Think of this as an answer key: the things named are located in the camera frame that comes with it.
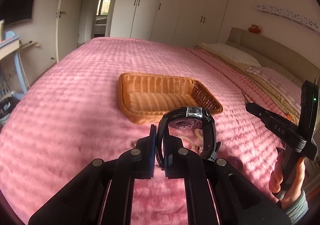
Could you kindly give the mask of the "right hand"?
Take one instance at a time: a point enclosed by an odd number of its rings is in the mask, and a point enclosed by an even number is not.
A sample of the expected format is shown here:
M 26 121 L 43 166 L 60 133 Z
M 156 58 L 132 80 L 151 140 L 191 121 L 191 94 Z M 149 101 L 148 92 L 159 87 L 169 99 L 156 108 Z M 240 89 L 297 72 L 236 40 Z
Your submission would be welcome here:
M 274 166 L 274 170 L 271 172 L 270 181 L 268 187 L 270 192 L 280 192 L 280 184 L 283 181 L 282 163 L 284 159 L 284 151 L 281 150 L 278 153 L 277 161 Z M 305 164 L 304 157 L 300 157 L 296 165 L 296 177 L 292 182 L 289 190 L 286 191 L 284 197 L 281 200 L 281 206 L 287 209 L 296 202 L 302 192 L 302 185 L 305 178 Z

